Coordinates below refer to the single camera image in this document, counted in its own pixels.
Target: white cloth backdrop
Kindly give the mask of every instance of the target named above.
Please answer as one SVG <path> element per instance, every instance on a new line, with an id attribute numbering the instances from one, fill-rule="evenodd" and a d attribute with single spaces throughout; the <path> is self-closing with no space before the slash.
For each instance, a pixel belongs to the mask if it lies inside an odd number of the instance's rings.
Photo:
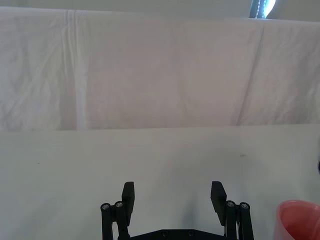
<path id="1" fill-rule="evenodd" d="M 320 124 L 320 23 L 0 8 L 0 131 Z"/>

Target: pink cup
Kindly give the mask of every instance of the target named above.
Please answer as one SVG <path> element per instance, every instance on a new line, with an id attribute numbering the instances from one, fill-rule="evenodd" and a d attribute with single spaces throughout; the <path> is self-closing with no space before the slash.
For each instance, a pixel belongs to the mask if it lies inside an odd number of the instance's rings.
<path id="1" fill-rule="evenodd" d="M 281 203 L 273 240 L 320 240 L 320 205 L 299 200 Z"/>

